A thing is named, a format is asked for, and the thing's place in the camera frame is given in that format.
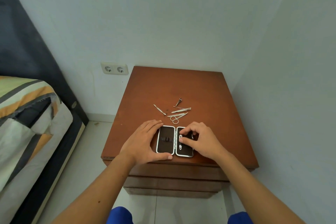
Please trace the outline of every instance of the blue shorts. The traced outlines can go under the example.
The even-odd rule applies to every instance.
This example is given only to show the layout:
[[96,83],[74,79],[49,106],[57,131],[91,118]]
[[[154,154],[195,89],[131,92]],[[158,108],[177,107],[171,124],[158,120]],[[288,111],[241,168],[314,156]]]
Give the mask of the blue shorts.
[[[125,207],[118,206],[110,211],[106,224],[133,224],[132,214]],[[230,216],[227,224],[253,224],[246,212]]]

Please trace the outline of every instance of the white tile floor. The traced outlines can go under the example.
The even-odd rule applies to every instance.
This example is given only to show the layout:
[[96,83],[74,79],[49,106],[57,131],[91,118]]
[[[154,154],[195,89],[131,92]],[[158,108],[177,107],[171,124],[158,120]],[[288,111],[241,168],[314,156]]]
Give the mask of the white tile floor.
[[[106,167],[100,158],[112,123],[90,121],[69,159],[38,224],[50,223]],[[129,195],[122,189],[114,204],[126,207],[134,224],[227,223],[221,192],[209,199]]]

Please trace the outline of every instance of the striped bedsheet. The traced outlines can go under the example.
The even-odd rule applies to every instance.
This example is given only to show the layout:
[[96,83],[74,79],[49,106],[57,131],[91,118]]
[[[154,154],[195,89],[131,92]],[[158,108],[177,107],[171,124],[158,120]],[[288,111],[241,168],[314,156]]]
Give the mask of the striped bedsheet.
[[[48,98],[50,105],[32,126],[16,118]],[[0,191],[53,136],[48,128],[60,104],[53,88],[44,81],[0,76]]]

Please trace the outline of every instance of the electrical outlet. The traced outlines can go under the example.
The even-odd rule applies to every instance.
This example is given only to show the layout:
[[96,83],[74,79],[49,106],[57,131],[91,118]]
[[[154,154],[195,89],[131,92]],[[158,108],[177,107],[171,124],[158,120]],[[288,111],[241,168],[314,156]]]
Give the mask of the electrical outlet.
[[128,75],[128,67],[126,64],[101,62],[100,65],[104,74]]

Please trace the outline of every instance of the wooden tabletop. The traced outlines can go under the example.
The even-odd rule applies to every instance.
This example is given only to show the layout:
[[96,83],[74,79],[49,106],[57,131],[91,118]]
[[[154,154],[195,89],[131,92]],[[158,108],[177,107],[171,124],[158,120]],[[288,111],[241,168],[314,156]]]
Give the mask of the wooden tabletop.
[[[167,117],[179,107],[188,108],[188,114],[173,124]],[[164,116],[155,104],[167,115]],[[250,141],[240,120],[231,93],[220,72],[168,69],[135,66],[129,78],[124,96],[108,135],[103,160],[112,160],[120,152],[124,142],[146,120],[162,120],[164,125],[186,127],[193,121],[204,122],[217,136],[221,144],[247,168],[258,167]],[[156,149],[157,134],[151,147]],[[165,163],[187,165],[216,165],[195,151],[194,156],[178,157]]]

